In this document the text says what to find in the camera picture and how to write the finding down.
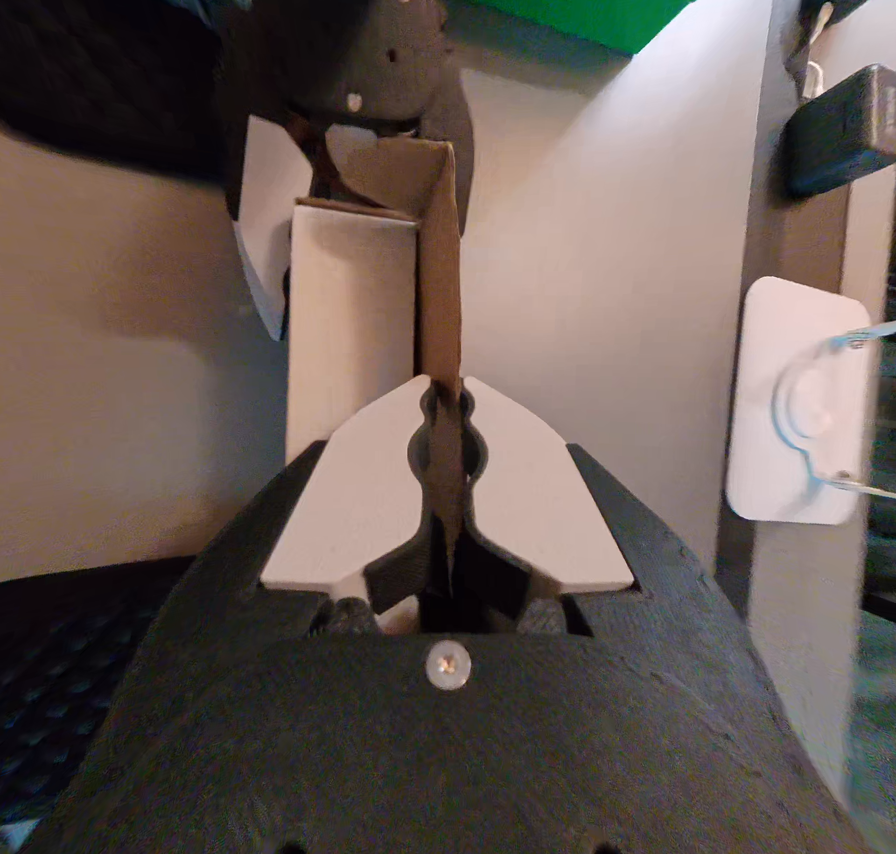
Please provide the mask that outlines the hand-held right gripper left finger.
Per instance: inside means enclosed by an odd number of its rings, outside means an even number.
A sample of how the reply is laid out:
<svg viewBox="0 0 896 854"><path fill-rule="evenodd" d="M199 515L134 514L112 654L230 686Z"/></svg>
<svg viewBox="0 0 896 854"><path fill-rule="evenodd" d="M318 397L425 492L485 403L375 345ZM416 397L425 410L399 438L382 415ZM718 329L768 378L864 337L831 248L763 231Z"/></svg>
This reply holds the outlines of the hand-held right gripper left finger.
<svg viewBox="0 0 896 854"><path fill-rule="evenodd" d="M433 394L417 376L333 432L263 567L264 588L360 599L382 616L435 583L444 528L421 466Z"/></svg>

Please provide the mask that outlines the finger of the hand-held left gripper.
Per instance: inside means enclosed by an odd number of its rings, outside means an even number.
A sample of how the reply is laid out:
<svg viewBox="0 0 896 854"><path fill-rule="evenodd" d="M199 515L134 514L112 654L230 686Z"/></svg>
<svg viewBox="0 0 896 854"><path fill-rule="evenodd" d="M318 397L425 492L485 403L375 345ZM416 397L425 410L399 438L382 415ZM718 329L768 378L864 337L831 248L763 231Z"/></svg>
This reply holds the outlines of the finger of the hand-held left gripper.
<svg viewBox="0 0 896 854"><path fill-rule="evenodd" d="M293 211L297 198L309 194L311 181L311 165L287 131L250 116L233 229L255 309L276 342L287 321Z"/></svg>
<svg viewBox="0 0 896 854"><path fill-rule="evenodd" d="M471 195L475 143L469 105L458 70L441 70L420 117L420 137L450 143L454 149L458 227L465 233Z"/></svg>

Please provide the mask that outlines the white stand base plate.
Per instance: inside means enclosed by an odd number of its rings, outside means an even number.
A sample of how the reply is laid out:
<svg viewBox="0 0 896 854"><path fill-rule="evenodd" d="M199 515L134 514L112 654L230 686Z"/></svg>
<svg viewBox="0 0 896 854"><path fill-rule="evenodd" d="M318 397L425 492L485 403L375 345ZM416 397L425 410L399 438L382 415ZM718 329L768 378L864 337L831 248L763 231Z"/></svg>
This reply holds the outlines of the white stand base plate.
<svg viewBox="0 0 896 854"><path fill-rule="evenodd" d="M866 475L871 345L865 306L776 277L747 291L725 492L755 523L841 525Z"/></svg>

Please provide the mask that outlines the white cardboard box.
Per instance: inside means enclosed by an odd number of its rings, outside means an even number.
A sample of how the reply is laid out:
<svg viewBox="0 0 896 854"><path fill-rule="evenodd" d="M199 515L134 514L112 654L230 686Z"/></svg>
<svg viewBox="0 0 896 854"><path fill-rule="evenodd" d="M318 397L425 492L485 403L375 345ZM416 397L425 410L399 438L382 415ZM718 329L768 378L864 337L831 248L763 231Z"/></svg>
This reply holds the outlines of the white cardboard box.
<svg viewBox="0 0 896 854"><path fill-rule="evenodd" d="M421 375L433 398L422 478L449 542L462 523L461 235L454 149L379 139L342 166L375 207L301 198L287 317L288 462Z"/></svg>

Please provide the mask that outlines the black cube block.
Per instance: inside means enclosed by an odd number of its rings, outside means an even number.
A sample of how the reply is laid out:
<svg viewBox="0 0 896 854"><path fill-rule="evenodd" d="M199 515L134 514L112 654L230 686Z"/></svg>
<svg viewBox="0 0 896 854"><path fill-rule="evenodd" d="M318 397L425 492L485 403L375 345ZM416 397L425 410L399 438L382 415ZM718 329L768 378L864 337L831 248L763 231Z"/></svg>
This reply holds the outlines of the black cube block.
<svg viewBox="0 0 896 854"><path fill-rule="evenodd" d="M804 103L785 132L786 189L806 199L895 162L895 73L870 64Z"/></svg>

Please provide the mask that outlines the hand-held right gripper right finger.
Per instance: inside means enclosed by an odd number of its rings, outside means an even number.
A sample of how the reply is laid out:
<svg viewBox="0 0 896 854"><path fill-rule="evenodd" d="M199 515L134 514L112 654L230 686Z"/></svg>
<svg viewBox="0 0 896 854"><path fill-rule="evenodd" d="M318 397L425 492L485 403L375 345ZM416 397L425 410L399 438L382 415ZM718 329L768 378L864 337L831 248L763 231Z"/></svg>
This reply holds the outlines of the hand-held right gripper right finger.
<svg viewBox="0 0 896 854"><path fill-rule="evenodd" d="M635 575L564 438L472 376L463 380L467 470L455 583L487 610L633 591Z"/></svg>

